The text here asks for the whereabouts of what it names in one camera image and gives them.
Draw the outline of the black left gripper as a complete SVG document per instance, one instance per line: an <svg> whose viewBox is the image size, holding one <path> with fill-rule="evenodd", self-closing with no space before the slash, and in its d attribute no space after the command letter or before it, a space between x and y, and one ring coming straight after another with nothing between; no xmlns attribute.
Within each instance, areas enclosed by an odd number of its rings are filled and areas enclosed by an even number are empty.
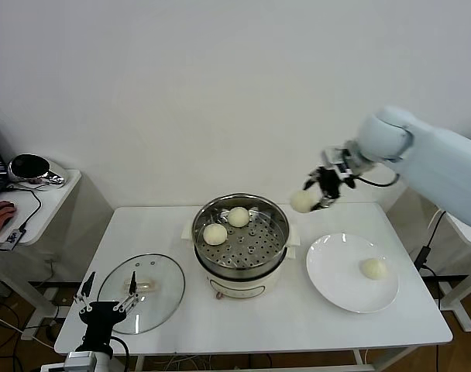
<svg viewBox="0 0 471 372"><path fill-rule="evenodd" d="M136 272L132 272L128 295L121 301L89 302L96 272L93 271L83 282L80 291L74 296L74 302L83 307L79 311L81 321L87 326L79 346L80 351L112 352L110 341L113 327L124 321L129 312L139 301Z"/></svg>

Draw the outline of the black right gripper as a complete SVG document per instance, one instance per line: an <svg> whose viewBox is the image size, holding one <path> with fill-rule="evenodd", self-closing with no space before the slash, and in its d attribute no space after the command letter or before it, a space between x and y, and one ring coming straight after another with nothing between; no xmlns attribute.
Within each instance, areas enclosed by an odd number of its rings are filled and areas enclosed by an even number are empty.
<svg viewBox="0 0 471 372"><path fill-rule="evenodd" d="M318 167L313 170L308 175L308 179L303 185L303 190L306 191L317 183L322 195L312 202L311 212L329 208L341 198L340 187L342 180L334 169Z"/></svg>

